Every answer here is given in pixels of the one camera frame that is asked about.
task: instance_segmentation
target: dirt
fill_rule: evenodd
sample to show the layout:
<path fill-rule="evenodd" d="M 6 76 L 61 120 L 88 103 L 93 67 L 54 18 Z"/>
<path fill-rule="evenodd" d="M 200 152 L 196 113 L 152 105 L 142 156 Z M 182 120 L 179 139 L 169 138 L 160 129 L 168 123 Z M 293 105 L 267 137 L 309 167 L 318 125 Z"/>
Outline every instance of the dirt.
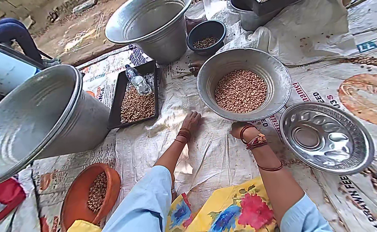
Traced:
<path fill-rule="evenodd" d="M 105 37 L 105 25 L 114 11 L 127 0 L 99 2 L 78 14 L 59 18 L 34 33 L 41 51 L 61 59 L 63 64 L 77 66 L 106 52 L 120 48 Z"/>

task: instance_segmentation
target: clay pot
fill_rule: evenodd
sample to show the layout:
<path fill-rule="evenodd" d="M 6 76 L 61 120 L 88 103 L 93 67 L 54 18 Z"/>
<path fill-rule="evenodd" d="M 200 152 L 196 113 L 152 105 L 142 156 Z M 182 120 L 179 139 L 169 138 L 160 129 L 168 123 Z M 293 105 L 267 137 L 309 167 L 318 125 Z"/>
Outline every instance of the clay pot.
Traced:
<path fill-rule="evenodd" d="M 106 173 L 107 191 L 100 211 L 94 213 L 88 208 L 89 189 L 97 176 Z M 98 224 L 114 207 L 120 193 L 120 176 L 118 172 L 105 163 L 94 163 L 86 167 L 72 182 L 64 198 L 61 209 L 61 229 L 66 232 L 75 220 L 81 219 Z"/>

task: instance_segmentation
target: woman's hand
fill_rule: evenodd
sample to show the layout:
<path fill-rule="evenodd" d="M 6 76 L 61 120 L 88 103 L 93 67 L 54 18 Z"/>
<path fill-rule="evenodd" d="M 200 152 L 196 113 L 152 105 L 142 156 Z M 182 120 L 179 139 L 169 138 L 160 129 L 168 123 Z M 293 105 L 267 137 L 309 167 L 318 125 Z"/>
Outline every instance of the woman's hand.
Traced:
<path fill-rule="evenodd" d="M 196 111 L 192 111 L 189 114 L 187 114 L 181 128 L 186 128 L 190 131 L 191 134 L 193 134 L 198 128 L 197 124 L 200 119 L 201 114 L 197 113 Z"/>
<path fill-rule="evenodd" d="M 231 130 L 228 132 L 233 137 L 240 139 L 240 132 L 241 129 L 243 129 L 244 126 L 249 125 L 245 122 L 235 122 L 231 125 Z M 252 139 L 256 138 L 259 134 L 259 130 L 255 127 L 247 128 L 243 132 L 243 139 L 246 140 L 246 142 L 250 142 Z"/>

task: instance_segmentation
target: black bowl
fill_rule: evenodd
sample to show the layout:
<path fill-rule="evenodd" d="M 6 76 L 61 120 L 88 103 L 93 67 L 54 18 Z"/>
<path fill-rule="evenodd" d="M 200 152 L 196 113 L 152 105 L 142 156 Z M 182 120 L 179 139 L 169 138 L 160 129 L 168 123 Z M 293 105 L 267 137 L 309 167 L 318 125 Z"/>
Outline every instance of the black bowl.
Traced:
<path fill-rule="evenodd" d="M 204 38 L 218 38 L 219 40 L 210 47 L 197 49 L 194 43 Z M 226 25 L 218 20 L 204 21 L 195 26 L 187 36 L 187 45 L 195 53 L 201 56 L 209 56 L 215 54 L 223 45 L 226 37 Z"/>

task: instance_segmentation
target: bangle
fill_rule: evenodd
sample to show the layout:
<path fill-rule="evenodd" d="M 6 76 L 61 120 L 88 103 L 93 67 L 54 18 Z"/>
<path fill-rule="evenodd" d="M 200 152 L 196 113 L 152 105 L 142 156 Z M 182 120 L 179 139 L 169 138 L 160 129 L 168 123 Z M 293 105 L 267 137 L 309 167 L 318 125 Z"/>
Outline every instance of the bangle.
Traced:
<path fill-rule="evenodd" d="M 241 131 L 240 131 L 240 140 L 244 143 L 244 144 L 247 144 L 247 142 L 243 139 L 243 133 L 244 131 L 247 129 L 247 128 L 250 128 L 250 127 L 254 127 L 256 128 L 255 126 L 253 126 L 252 124 L 248 124 L 248 125 L 245 125 Z"/>
<path fill-rule="evenodd" d="M 267 140 L 266 140 L 266 137 L 264 136 L 264 134 L 260 133 L 260 134 L 257 135 L 257 137 L 250 140 L 250 142 L 248 142 L 246 144 L 246 149 L 252 150 L 256 147 L 261 147 L 261 146 L 264 146 L 264 145 L 267 145 Z"/>
<path fill-rule="evenodd" d="M 184 141 L 180 141 L 177 138 L 175 138 L 174 140 L 177 141 L 177 142 L 180 142 L 180 143 L 187 143 L 187 142 L 184 142 Z"/>
<path fill-rule="evenodd" d="M 280 165 L 280 167 L 278 167 L 278 168 L 262 168 L 262 167 L 260 167 L 259 165 L 257 165 L 257 166 L 258 166 L 260 169 L 262 169 L 262 170 L 269 171 L 269 172 L 274 172 L 274 171 L 279 171 L 280 169 L 283 168 L 283 163 L 282 163 L 282 161 L 280 161 L 280 163 L 281 163 L 281 165 Z"/>
<path fill-rule="evenodd" d="M 191 138 L 191 133 L 190 133 L 190 131 L 188 129 L 181 128 L 180 131 L 177 133 L 177 136 L 182 136 L 182 137 L 186 138 L 187 139 L 186 143 L 188 143 L 190 141 L 190 138 Z"/>

